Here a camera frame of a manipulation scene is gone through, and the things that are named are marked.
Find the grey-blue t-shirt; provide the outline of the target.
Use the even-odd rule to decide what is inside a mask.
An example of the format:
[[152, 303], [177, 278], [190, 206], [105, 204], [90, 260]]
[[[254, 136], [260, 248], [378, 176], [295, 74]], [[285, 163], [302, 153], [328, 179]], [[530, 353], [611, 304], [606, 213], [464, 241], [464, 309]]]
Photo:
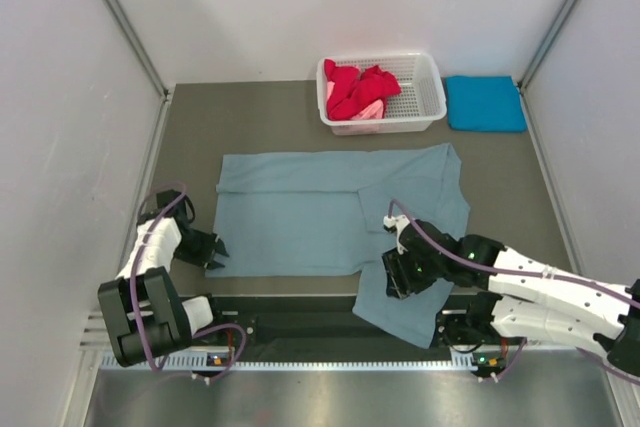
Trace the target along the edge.
[[418, 150], [227, 155], [214, 230], [228, 256], [210, 278], [360, 275], [354, 314], [414, 346], [430, 346], [452, 283], [398, 300], [386, 294], [383, 228], [392, 200], [454, 238], [470, 207], [449, 144]]

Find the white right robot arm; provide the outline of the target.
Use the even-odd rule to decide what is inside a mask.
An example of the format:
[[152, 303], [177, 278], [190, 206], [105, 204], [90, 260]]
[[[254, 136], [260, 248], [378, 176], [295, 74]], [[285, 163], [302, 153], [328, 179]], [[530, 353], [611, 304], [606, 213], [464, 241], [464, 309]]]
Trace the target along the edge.
[[639, 285], [608, 284], [537, 262], [479, 235], [460, 239], [406, 215], [388, 215], [396, 245], [382, 256], [387, 293], [404, 299], [439, 280], [475, 288], [464, 325], [476, 341], [496, 337], [574, 347], [636, 377]]

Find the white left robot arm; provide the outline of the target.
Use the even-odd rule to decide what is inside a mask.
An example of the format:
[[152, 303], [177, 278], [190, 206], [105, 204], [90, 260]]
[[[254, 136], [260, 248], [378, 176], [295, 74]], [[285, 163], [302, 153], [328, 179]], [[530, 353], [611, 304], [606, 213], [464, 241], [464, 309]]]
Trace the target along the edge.
[[183, 300], [170, 277], [175, 259], [216, 270], [228, 255], [222, 238], [193, 227], [196, 211], [184, 190], [155, 194], [156, 208], [140, 209], [136, 240], [115, 279], [101, 284], [97, 298], [112, 353], [121, 367], [162, 368], [168, 356], [199, 337], [216, 343], [226, 334], [225, 317], [205, 296]]

